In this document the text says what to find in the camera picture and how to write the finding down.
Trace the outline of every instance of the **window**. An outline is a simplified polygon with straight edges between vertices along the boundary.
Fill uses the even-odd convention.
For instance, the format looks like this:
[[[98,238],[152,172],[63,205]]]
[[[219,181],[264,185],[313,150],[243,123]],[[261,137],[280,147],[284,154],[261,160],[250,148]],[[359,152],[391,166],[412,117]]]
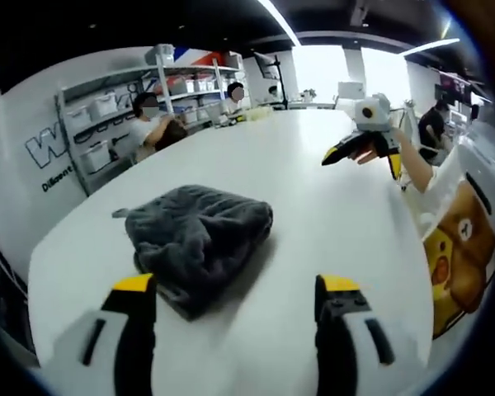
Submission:
[[[407,61],[403,56],[377,49],[363,48],[366,95],[381,92],[390,100],[393,108],[403,106],[411,99]]]
[[[337,84],[350,81],[345,53],[340,45],[302,45],[292,50],[299,92],[315,90],[313,101],[333,103]]]

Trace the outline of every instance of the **white table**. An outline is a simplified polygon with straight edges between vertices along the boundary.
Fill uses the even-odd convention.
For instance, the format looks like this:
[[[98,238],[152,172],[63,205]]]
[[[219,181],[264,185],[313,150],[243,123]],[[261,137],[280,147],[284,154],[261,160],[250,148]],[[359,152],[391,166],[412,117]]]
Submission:
[[[361,284],[375,312],[403,326],[427,361],[427,261],[387,160],[321,167],[350,128],[342,111],[281,111],[203,130],[101,188],[32,254],[29,309],[41,364],[71,322],[100,308],[112,285],[135,274],[123,220],[111,213],[187,183],[265,200],[275,222],[220,309],[187,323],[158,298],[156,394],[314,395],[320,272]]]

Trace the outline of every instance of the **gray cloth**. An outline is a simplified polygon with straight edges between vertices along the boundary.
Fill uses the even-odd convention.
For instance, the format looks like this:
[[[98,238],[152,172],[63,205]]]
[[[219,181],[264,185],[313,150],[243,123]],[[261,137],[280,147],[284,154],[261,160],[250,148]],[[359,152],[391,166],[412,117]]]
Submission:
[[[273,222],[266,202],[204,186],[179,187],[113,217],[126,217],[138,269],[152,272],[160,294],[189,318],[240,272]]]

